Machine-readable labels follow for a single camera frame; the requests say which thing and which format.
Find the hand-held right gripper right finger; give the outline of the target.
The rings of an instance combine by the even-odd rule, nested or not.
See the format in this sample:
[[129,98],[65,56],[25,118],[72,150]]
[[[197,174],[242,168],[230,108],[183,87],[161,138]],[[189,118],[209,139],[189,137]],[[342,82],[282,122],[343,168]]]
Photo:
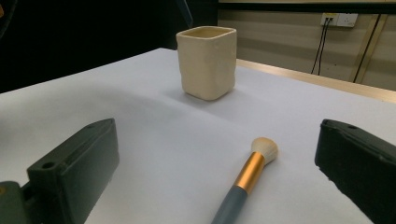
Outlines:
[[374,224],[396,224],[396,146],[357,126],[325,119],[315,165]]

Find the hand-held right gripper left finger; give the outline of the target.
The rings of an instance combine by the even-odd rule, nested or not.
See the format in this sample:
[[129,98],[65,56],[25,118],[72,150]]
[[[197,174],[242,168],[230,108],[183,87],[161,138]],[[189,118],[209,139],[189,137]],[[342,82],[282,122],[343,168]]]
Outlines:
[[120,162],[114,119],[83,127],[27,169],[35,224],[84,224]]

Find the slim makeup brush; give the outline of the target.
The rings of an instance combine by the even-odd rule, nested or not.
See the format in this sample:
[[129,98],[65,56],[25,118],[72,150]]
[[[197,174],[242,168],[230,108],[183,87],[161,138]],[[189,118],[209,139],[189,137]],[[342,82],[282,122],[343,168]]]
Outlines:
[[250,155],[223,199],[211,224],[234,224],[263,168],[278,154],[277,144],[265,137],[253,140]]

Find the beige square ceramic cup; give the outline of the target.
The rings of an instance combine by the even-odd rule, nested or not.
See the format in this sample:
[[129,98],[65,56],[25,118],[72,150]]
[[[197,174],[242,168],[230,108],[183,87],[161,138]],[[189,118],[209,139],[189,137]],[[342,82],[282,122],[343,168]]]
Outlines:
[[234,28],[200,26],[177,33],[182,90],[213,101],[235,85],[237,32]]

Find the white wall socket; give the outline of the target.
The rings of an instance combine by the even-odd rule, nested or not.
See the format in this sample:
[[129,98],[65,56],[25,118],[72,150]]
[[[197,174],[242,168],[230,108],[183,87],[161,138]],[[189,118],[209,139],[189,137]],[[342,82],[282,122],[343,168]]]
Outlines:
[[358,14],[355,13],[323,13],[320,24],[334,27],[353,28]]

